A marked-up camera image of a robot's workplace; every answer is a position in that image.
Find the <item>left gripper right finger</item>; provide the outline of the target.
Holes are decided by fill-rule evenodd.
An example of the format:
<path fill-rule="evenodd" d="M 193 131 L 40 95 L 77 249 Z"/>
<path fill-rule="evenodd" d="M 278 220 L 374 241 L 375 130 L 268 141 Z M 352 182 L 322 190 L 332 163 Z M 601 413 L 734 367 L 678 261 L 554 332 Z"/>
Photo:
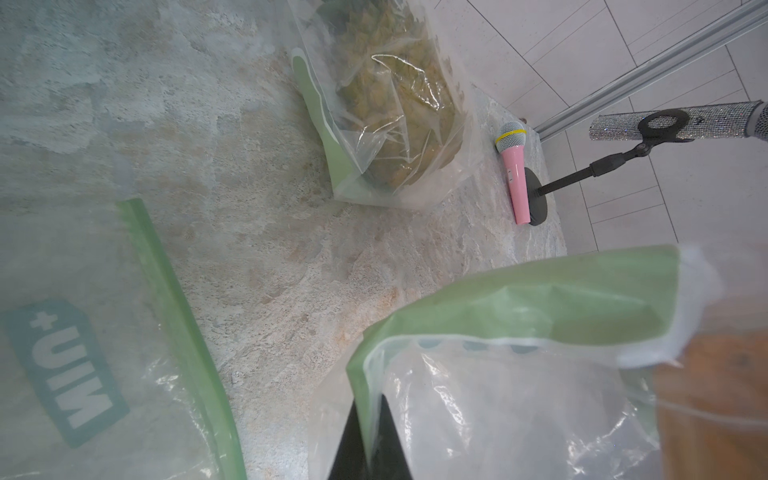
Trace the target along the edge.
<path fill-rule="evenodd" d="M 412 480 L 397 428 L 384 395 L 380 401 L 378 434 L 370 465 L 374 480 Z"/>

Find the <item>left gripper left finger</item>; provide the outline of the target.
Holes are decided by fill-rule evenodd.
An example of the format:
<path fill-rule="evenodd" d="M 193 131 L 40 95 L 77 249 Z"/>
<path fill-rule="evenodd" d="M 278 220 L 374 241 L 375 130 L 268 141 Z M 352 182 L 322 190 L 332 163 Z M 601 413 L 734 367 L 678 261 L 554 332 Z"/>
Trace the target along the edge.
<path fill-rule="evenodd" d="M 365 480 L 368 465 L 355 403 L 350 407 L 328 480 Z"/>

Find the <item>clear zip-top bag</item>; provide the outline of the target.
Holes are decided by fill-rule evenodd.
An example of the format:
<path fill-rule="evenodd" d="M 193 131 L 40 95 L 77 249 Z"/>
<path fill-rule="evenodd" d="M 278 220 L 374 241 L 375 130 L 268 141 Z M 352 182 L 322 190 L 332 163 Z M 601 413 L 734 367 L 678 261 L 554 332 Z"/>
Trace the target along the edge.
<path fill-rule="evenodd" d="M 426 2 L 290 1 L 285 11 L 338 200 L 423 210 L 472 173 L 472 86 Z"/>
<path fill-rule="evenodd" d="M 367 328 L 313 400 L 327 479 L 352 403 L 368 465 L 384 395 L 413 479 L 667 479 L 653 370 L 722 300 L 767 302 L 767 248 L 559 257 L 457 281 Z"/>
<path fill-rule="evenodd" d="M 242 479 L 215 365 L 131 169 L 1 156 L 1 475 Z"/>

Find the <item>pineapple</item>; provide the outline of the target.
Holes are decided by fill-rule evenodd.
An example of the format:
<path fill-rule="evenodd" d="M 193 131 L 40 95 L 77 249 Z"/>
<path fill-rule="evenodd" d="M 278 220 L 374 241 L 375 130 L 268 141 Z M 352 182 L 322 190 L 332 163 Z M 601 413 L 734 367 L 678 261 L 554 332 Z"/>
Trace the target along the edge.
<path fill-rule="evenodd" d="M 405 1 L 324 1 L 341 126 L 374 185 L 393 192 L 447 166 L 466 113 L 425 20 Z"/>
<path fill-rule="evenodd" d="M 722 300 L 672 362 L 653 370 L 667 479 L 767 476 L 767 302 Z"/>

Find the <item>pink toy microphone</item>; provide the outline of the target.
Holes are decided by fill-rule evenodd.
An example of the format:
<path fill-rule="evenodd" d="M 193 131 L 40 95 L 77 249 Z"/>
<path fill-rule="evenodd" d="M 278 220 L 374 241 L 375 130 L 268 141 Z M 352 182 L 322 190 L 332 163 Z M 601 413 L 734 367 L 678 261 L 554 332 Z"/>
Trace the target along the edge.
<path fill-rule="evenodd" d="M 504 124 L 495 140 L 507 174 L 507 185 L 517 225 L 531 220 L 525 174 L 526 129 L 519 121 Z"/>

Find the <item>black microphone stand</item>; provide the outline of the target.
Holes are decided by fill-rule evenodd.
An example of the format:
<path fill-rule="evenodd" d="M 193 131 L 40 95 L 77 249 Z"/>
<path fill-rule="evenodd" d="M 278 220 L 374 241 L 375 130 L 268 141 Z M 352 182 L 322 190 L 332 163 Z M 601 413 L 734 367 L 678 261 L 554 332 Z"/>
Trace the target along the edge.
<path fill-rule="evenodd" d="M 531 216 L 529 225 L 538 226 L 547 219 L 547 195 L 587 178 L 606 175 L 632 159 L 647 157 L 658 145 L 691 142 L 691 139 L 679 136 L 691 120 L 690 115 L 682 109 L 656 111 L 638 119 L 632 119 L 629 115 L 614 115 L 601 116 L 598 120 L 606 123 L 606 126 L 601 125 L 598 128 L 599 134 L 637 133 L 640 142 L 628 151 L 602 157 L 581 170 L 547 184 L 542 184 L 538 176 L 530 168 L 525 167 Z"/>

